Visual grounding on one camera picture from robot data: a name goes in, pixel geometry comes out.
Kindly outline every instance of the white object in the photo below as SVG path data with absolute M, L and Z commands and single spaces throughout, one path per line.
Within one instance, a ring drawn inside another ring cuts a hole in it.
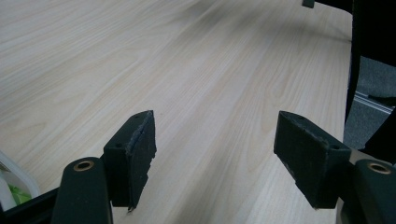
M 5 211 L 16 205 L 8 184 L 29 193 L 32 198 L 40 195 L 40 190 L 35 180 L 2 151 L 0 151 L 0 168 L 3 170 L 0 172 L 0 202 Z

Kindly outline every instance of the green object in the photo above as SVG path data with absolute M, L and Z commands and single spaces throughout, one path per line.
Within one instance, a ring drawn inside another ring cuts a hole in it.
M 17 205 L 21 203 L 26 203 L 27 201 L 32 199 L 32 196 L 23 190 L 19 189 L 18 187 L 9 185 L 9 189 L 11 190 L 12 197 Z

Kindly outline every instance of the floor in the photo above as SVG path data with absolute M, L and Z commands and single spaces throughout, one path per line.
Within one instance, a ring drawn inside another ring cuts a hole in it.
M 361 58 L 361 73 L 357 94 L 346 121 L 344 143 L 356 149 L 365 142 L 388 117 L 392 107 L 378 104 L 367 95 L 380 97 L 396 96 L 396 67 L 368 58 Z

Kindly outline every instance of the wood grain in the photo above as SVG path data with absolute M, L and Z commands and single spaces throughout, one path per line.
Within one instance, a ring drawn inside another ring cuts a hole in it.
M 334 223 L 273 153 L 279 110 L 341 139 L 351 16 L 291 0 L 0 2 L 0 149 L 57 188 L 153 109 L 158 152 L 116 223 Z

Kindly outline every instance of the wooden table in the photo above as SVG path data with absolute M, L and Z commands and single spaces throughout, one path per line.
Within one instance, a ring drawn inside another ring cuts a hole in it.
M 351 16 L 300 4 L 1 1 L 0 149 L 46 192 L 153 109 L 149 180 L 115 223 L 334 223 L 273 153 L 279 110 L 343 136 Z

